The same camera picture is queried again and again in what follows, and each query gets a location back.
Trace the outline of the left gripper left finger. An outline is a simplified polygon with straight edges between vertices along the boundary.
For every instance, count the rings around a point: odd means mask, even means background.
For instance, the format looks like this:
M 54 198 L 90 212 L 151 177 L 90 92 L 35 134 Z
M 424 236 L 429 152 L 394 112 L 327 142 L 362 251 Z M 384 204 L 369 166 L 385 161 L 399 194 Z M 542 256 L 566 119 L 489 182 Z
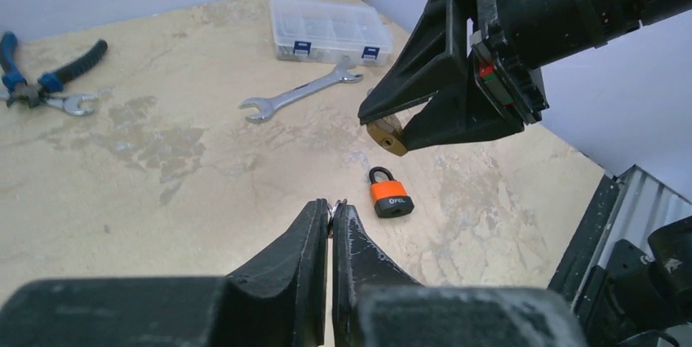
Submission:
M 328 205 L 225 276 L 43 279 L 1 309 L 4 346 L 320 346 Z

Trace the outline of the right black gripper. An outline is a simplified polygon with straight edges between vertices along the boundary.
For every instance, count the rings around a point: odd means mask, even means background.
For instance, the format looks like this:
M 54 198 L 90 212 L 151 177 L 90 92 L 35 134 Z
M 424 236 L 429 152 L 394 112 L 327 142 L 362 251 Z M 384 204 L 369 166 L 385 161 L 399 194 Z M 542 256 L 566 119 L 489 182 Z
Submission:
M 428 0 L 357 116 L 365 125 L 437 93 L 404 126 L 408 150 L 513 136 L 548 107 L 543 66 L 690 8 L 691 0 Z M 472 72 L 465 85 L 448 86 L 467 78 L 467 23 L 475 19 L 472 50 L 495 72 L 484 88 L 491 102 Z

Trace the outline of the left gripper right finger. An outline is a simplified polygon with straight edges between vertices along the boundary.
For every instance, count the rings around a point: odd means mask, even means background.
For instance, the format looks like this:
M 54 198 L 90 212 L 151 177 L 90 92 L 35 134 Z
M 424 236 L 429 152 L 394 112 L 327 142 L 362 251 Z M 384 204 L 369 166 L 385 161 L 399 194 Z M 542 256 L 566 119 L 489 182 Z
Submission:
M 569 306 L 533 287 L 427 287 L 333 212 L 332 323 L 337 346 L 585 346 Z

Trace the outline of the brass padlock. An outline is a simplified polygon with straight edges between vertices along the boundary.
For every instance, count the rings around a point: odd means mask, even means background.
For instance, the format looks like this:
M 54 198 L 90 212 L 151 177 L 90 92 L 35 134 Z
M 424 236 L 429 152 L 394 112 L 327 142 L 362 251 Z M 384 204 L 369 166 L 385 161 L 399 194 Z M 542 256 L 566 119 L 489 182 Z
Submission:
M 408 152 L 403 143 L 403 126 L 396 114 L 368 122 L 367 133 L 382 149 L 399 157 Z

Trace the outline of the orange black padlock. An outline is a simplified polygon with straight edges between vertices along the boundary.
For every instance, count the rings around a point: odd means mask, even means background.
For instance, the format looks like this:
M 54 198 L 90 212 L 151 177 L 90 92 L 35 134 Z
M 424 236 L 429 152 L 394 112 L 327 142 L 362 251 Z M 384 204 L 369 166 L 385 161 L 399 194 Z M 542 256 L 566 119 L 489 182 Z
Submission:
M 389 169 L 372 167 L 369 171 L 369 181 L 375 214 L 379 218 L 395 218 L 412 213 L 415 208 L 412 198 L 403 184 L 394 179 Z

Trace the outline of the small silver key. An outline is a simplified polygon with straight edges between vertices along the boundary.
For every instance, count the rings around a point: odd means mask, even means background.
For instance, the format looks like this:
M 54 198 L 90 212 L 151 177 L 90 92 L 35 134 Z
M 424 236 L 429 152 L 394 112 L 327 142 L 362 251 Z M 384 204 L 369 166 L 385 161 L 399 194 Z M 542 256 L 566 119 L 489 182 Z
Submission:
M 328 211 L 329 211 L 329 217 L 327 221 L 327 237 L 332 238 L 333 237 L 333 231 L 334 231 L 334 223 L 335 223 L 335 218 L 337 214 L 339 213 L 339 209 L 342 207 L 345 207 L 348 204 L 348 200 L 346 198 L 337 200 L 333 206 L 329 206 Z

